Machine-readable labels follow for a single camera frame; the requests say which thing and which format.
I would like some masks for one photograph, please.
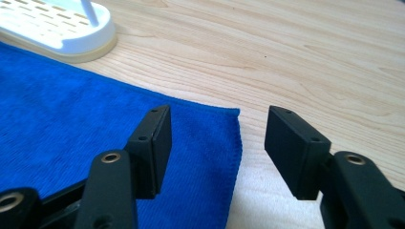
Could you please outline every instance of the white holder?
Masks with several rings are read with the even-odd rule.
[[[0,0],[0,36],[69,63],[100,58],[116,44],[110,12],[90,0]]]

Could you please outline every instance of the blue microfiber cloth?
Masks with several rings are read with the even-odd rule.
[[[122,149],[152,108],[168,104],[173,148],[161,194],[138,200],[140,228],[225,228],[242,155],[238,109],[134,87],[0,42],[0,192],[45,198]]]

